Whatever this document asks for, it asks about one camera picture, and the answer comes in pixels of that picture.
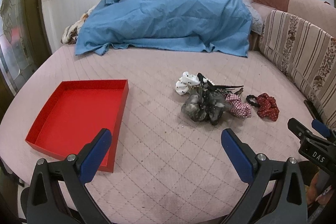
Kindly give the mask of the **red shallow tray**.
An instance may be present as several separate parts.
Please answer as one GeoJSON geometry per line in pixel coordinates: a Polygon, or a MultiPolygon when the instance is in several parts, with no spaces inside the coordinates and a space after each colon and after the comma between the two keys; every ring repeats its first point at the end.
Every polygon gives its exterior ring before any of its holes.
{"type": "Polygon", "coordinates": [[[128,91],[127,80],[63,81],[42,107],[26,142],[47,156],[63,160],[79,153],[106,128],[112,144],[99,170],[112,173],[128,91]]]}

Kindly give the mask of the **blue blanket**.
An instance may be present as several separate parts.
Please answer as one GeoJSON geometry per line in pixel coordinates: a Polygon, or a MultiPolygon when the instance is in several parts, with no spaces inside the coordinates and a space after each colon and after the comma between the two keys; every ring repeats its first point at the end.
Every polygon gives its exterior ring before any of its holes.
{"type": "Polygon", "coordinates": [[[75,55],[137,47],[246,57],[251,27],[242,0],[101,0],[80,28],[75,55]]]}

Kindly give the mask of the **red dotted scrunchie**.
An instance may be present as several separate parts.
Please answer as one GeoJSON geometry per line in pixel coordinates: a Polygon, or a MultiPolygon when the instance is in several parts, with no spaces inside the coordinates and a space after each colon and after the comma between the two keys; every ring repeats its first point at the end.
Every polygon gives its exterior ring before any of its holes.
{"type": "Polygon", "coordinates": [[[259,104],[257,114],[260,118],[268,118],[274,122],[278,120],[280,110],[274,97],[269,96],[267,93],[260,94],[257,97],[257,103],[259,104]]]}

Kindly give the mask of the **floral quilt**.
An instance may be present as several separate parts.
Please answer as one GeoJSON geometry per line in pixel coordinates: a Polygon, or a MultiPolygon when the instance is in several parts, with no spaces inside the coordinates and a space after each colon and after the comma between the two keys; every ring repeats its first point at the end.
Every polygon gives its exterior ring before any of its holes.
{"type": "Polygon", "coordinates": [[[76,44],[81,27],[90,16],[92,11],[96,8],[96,6],[97,5],[94,5],[88,11],[86,11],[77,22],[66,27],[60,40],[62,44],[76,44]]]}

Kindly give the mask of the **pink headboard cushion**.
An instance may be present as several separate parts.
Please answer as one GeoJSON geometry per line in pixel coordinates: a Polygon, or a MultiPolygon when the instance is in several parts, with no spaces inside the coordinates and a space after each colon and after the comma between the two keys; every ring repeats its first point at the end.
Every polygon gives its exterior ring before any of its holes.
{"type": "Polygon", "coordinates": [[[320,0],[253,0],[254,3],[288,12],[335,36],[335,7],[320,0]]]}

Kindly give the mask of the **wooden glass door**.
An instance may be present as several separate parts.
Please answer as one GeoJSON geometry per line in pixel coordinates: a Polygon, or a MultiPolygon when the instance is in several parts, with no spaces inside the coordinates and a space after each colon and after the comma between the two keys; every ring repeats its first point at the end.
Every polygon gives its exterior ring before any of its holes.
{"type": "Polygon", "coordinates": [[[1,0],[1,115],[50,55],[42,0],[1,0]]]}

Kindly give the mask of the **black hair claw clip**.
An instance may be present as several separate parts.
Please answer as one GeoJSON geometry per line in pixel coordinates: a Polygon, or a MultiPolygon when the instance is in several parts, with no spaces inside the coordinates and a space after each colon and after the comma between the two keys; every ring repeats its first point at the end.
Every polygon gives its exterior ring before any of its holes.
{"type": "Polygon", "coordinates": [[[204,75],[202,75],[201,73],[198,73],[197,77],[198,77],[198,80],[200,81],[199,86],[203,90],[220,93],[225,96],[229,93],[233,93],[239,96],[244,91],[244,88],[243,88],[244,86],[215,85],[208,78],[204,77],[204,75]]]}

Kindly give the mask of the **white dotted scrunchie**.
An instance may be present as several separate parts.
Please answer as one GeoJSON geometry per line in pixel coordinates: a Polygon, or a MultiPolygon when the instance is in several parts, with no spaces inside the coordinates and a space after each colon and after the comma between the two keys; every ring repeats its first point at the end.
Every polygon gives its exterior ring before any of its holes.
{"type": "Polygon", "coordinates": [[[183,72],[182,77],[175,84],[175,91],[183,96],[187,93],[194,94],[201,90],[205,84],[211,84],[212,82],[198,73],[193,75],[189,72],[183,72]]]}

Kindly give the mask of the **pink quilted bed cover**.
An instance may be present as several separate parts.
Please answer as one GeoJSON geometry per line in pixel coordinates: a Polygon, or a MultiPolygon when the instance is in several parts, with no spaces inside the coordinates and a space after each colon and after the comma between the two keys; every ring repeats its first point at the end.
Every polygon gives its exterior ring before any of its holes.
{"type": "Polygon", "coordinates": [[[102,79],[129,83],[114,172],[98,172],[87,185],[114,223],[198,223],[228,214],[247,186],[222,149],[222,131],[231,128],[255,152],[286,160],[299,158],[288,120],[306,127],[312,121],[301,92],[259,52],[243,58],[128,48],[76,56],[73,46],[62,46],[25,83],[1,121],[1,158],[23,181],[30,182],[42,157],[25,137],[50,95],[62,81],[102,79]],[[225,113],[216,126],[193,122],[181,113],[185,98],[174,87],[185,71],[241,85],[245,95],[274,97],[278,120],[225,113]]]}

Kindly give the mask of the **grey pillow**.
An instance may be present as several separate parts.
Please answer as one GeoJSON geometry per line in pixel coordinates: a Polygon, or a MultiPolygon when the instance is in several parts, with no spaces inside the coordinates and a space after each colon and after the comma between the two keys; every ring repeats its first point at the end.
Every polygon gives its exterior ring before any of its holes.
{"type": "Polygon", "coordinates": [[[251,31],[255,32],[258,35],[261,35],[263,31],[264,22],[261,15],[252,7],[252,4],[248,0],[242,0],[244,5],[252,15],[252,27],[251,31]]]}

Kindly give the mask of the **striped floral cushion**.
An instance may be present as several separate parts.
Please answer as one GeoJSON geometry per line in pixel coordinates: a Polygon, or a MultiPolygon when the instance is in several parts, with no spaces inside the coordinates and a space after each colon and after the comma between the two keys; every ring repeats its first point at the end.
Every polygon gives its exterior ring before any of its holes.
{"type": "Polygon", "coordinates": [[[293,14],[273,10],[259,41],[261,53],[335,128],[335,37],[293,14]]]}

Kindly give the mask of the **grey tulle scrunchie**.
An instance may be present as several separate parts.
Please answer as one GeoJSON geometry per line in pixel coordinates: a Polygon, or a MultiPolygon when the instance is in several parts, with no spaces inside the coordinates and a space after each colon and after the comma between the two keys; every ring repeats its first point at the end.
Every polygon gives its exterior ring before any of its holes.
{"type": "Polygon", "coordinates": [[[209,121],[215,126],[219,123],[224,112],[232,106],[224,95],[203,88],[195,88],[181,107],[181,112],[194,122],[209,121]]]}

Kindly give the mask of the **red white checked scrunchie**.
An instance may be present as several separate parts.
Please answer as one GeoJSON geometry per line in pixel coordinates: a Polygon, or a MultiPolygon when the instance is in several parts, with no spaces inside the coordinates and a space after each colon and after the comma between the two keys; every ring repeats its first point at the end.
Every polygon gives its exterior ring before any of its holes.
{"type": "Polygon", "coordinates": [[[231,106],[229,112],[238,118],[250,118],[252,116],[252,107],[249,103],[244,103],[241,98],[233,93],[226,96],[226,101],[231,106]]]}

